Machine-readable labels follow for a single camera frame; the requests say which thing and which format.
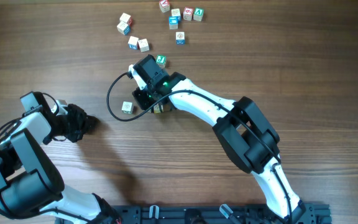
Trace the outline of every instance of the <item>robotic arm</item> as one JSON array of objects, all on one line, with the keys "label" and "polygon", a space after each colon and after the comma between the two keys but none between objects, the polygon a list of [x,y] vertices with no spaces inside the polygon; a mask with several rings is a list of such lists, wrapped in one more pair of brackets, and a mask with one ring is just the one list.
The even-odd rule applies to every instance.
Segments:
[{"label": "robotic arm", "polygon": [[[243,97],[236,102],[215,96],[197,87],[184,75],[177,72],[169,75],[151,55],[130,65],[127,75],[139,86],[132,94],[143,110],[169,95],[169,101],[164,99],[160,103],[171,102],[177,109],[192,113],[210,124],[230,160],[255,177],[265,194],[267,206],[283,221],[293,215],[292,221],[295,222],[304,213],[302,201],[292,191],[277,159],[280,138],[252,100]],[[250,127],[239,134],[237,128],[241,124],[234,117],[239,118],[242,124],[249,122]]]},{"label": "robotic arm", "polygon": [[[0,140],[0,214],[11,219],[52,215],[75,224],[118,220],[119,215],[99,196],[65,185],[40,147],[56,136],[77,142],[97,119],[62,100],[55,101],[51,110],[40,92],[22,96],[21,102],[26,112]],[[7,179],[21,167],[24,172]]]}]

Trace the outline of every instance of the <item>wire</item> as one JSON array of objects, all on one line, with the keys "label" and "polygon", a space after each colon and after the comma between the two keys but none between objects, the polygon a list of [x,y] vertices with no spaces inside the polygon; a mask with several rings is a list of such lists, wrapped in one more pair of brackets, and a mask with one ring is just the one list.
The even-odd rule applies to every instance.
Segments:
[{"label": "wire", "polygon": [[67,137],[65,137],[64,139],[57,139],[55,137],[52,138],[54,141],[66,141],[67,140]]},{"label": "wire", "polygon": [[287,199],[287,204],[288,204],[288,209],[289,209],[289,214],[290,214],[290,217],[288,219],[288,223],[289,224],[292,224],[292,208],[291,208],[291,198],[290,196],[288,195],[288,192],[287,190],[285,189],[285,186],[283,184],[283,182],[281,181],[281,178],[280,176],[278,175],[277,173],[277,170],[276,170],[276,166],[279,166],[280,164],[279,163],[275,163],[272,165],[272,171],[274,173],[274,176],[276,176],[277,180],[278,180],[278,183],[281,185],[281,188],[283,189],[284,191],[284,195],[285,195],[285,198]]},{"label": "wire", "polygon": [[141,114],[138,114],[137,116],[134,116],[132,118],[129,118],[129,119],[122,119],[122,118],[119,118],[117,117],[112,111],[111,111],[111,108],[110,108],[110,102],[109,102],[109,97],[110,97],[110,92],[111,92],[111,89],[113,88],[113,86],[118,82],[118,80],[120,78],[122,78],[123,76],[127,75],[128,72],[126,73],[123,73],[122,75],[120,75],[110,86],[108,92],[107,92],[107,97],[106,97],[106,104],[107,104],[107,109],[109,110],[111,116],[113,116],[114,118],[116,118],[117,120],[119,121],[133,121],[137,118],[140,118],[141,116],[143,116],[144,114],[146,114],[149,110],[151,110],[155,105],[157,105],[158,103],[160,103],[162,100],[166,99],[167,97],[169,97],[170,95],[174,95],[174,94],[177,94],[177,93],[189,93],[189,94],[194,94],[194,95],[197,95],[197,96],[200,96],[206,100],[208,100],[209,102],[211,102],[212,104],[216,105],[219,109],[222,109],[224,110],[225,112],[227,112],[231,117],[233,117],[238,123],[240,123],[241,125],[243,125],[246,130],[248,130],[251,135],[253,135],[253,137],[256,138],[256,140],[258,140],[258,142],[263,145],[264,148],[266,148],[266,150],[268,150],[268,152],[278,161],[279,164],[281,164],[281,159],[271,150],[271,148],[269,148],[268,145],[266,145],[266,143],[264,143],[254,132],[253,130],[250,129],[250,127],[248,127],[248,125],[246,125],[239,117],[237,117],[236,115],[234,115],[231,111],[229,111],[227,108],[225,108],[222,104],[220,103],[217,103],[215,102],[214,100],[212,100],[211,98],[201,94],[201,93],[198,93],[198,92],[195,92],[193,90],[178,90],[178,91],[173,91],[173,92],[170,92],[168,93],[167,95],[161,97],[159,100],[157,100],[155,103],[153,103],[149,108],[147,108],[145,111],[141,112]]},{"label": "wire", "polygon": [[2,125],[2,126],[0,127],[0,131],[2,130],[2,128],[5,128],[5,126],[6,126],[6,128],[5,128],[3,131],[1,131],[0,137],[1,137],[3,134],[6,134],[7,130],[8,130],[10,127],[12,127],[13,125],[15,125],[18,120],[20,120],[20,118],[15,118],[15,119],[13,119],[13,120],[11,120],[11,121],[8,121],[6,124]]},{"label": "wire", "polygon": [[55,111],[53,114],[54,114],[54,115],[58,114],[58,113],[59,113],[59,105],[57,104],[55,98],[53,98],[53,97],[52,97],[51,95],[49,95],[48,93],[42,93],[42,94],[44,94],[45,96],[49,96],[49,97],[53,100],[53,102],[55,102],[56,111]]}]

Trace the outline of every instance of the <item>wood grain surface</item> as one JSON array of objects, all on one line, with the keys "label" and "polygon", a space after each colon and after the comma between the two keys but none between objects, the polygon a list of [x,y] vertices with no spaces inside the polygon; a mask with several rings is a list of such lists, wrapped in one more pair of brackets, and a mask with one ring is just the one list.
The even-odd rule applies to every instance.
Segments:
[{"label": "wood grain surface", "polygon": [[[200,119],[172,111],[123,123],[108,113],[114,79],[147,54],[164,54],[169,73],[224,98],[252,98],[281,137],[293,190],[330,204],[334,223],[358,223],[358,1],[171,1],[177,7],[205,9],[203,22],[179,25],[182,46],[157,1],[0,5],[0,125],[22,114],[19,97],[32,90],[97,116],[93,135],[43,149],[66,184],[112,205],[265,203]],[[123,12],[149,52],[131,50],[117,31]],[[135,88],[124,78],[112,91],[123,118]]]}]

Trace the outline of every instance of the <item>toy block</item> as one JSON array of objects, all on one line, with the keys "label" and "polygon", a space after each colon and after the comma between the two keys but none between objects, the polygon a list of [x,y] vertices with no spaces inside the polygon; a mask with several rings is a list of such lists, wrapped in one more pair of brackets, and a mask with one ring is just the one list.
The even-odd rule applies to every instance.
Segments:
[{"label": "toy block", "polygon": [[147,39],[140,40],[140,41],[138,41],[138,43],[139,43],[139,48],[140,48],[141,52],[150,50],[149,43],[147,42]]},{"label": "toy block", "polygon": [[122,16],[119,18],[120,21],[125,22],[126,24],[128,24],[129,26],[132,23],[132,18],[130,15],[126,14],[126,13],[122,13]]},{"label": "toy block", "polygon": [[161,0],[160,1],[160,9],[164,13],[169,11],[169,2],[168,2],[168,0]]},{"label": "toy block", "polygon": [[161,105],[157,104],[153,107],[153,111],[154,113],[163,113],[164,108]]},{"label": "toy block", "polygon": [[185,33],[177,32],[177,44],[185,44]]},{"label": "toy block", "polygon": [[129,31],[131,31],[131,28],[129,27],[129,25],[122,21],[117,25],[117,29],[120,33],[122,33],[124,35],[127,35],[129,33]]},{"label": "toy block", "polygon": [[196,21],[202,21],[204,15],[204,9],[196,8],[193,14],[193,19]]},{"label": "toy block", "polygon": [[127,114],[132,114],[134,112],[134,104],[131,102],[126,102],[122,104],[122,112]]},{"label": "toy block", "polygon": [[159,65],[160,68],[165,68],[165,65],[167,64],[167,58],[164,55],[157,55],[155,62],[157,65]]},{"label": "toy block", "polygon": [[193,11],[194,9],[186,7],[185,10],[183,11],[183,19],[191,21],[191,18],[193,17]]},{"label": "toy block", "polygon": [[178,28],[178,18],[176,16],[169,17],[169,29],[177,29]]},{"label": "toy block", "polygon": [[178,22],[181,21],[180,9],[172,9],[171,13],[172,13],[172,16],[176,16],[178,18]]},{"label": "toy block", "polygon": [[131,36],[128,41],[129,48],[135,49],[135,50],[139,49],[139,45],[137,44],[138,41],[139,41],[139,38]]}]

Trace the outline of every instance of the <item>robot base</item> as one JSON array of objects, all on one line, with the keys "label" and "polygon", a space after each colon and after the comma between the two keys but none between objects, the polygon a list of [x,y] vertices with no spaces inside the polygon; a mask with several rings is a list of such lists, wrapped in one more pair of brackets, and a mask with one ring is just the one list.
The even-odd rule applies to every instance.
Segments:
[{"label": "robot base", "polygon": [[[294,224],[332,224],[329,205],[305,203],[306,212]],[[113,206],[122,217],[122,224],[271,224],[281,223],[266,204],[233,206],[233,216],[238,220],[225,218],[219,207],[159,207]],[[55,224],[70,224],[56,219]],[[116,224],[111,218],[99,224]]]}]

